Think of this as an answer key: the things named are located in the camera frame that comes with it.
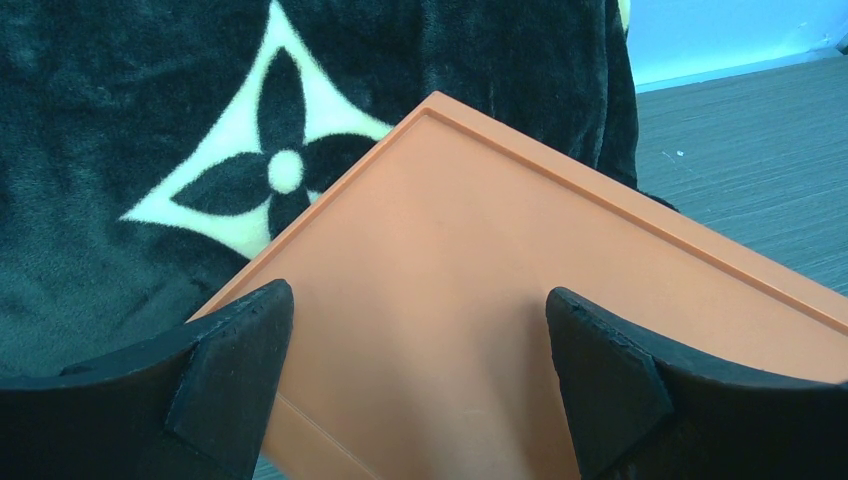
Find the orange drawer organizer box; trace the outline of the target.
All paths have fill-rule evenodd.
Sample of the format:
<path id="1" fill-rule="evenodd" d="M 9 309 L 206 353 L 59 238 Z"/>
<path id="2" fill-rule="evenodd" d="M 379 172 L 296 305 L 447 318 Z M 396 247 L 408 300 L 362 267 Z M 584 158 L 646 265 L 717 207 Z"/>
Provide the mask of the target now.
<path id="1" fill-rule="evenodd" d="M 292 479 L 585 479 L 558 287 L 707 354 L 847 387 L 846 299 L 443 95 L 206 305 L 294 327 L 263 451 Z"/>

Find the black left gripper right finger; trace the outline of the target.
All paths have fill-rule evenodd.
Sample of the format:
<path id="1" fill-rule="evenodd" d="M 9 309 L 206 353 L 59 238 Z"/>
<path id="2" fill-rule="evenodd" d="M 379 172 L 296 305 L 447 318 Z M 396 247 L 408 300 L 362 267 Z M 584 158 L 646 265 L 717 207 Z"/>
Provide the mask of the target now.
<path id="1" fill-rule="evenodd" d="M 843 479 L 847 387 L 743 366 L 563 287 L 552 360 L 585 479 Z"/>

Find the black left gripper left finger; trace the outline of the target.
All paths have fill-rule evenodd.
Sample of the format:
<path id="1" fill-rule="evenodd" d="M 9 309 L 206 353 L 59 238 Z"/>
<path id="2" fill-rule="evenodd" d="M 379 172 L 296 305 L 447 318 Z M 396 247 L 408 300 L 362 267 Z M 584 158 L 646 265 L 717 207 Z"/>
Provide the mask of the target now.
<path id="1" fill-rule="evenodd" d="M 293 327 L 274 280 L 51 377 L 1 383 L 5 479 L 249 479 Z"/>

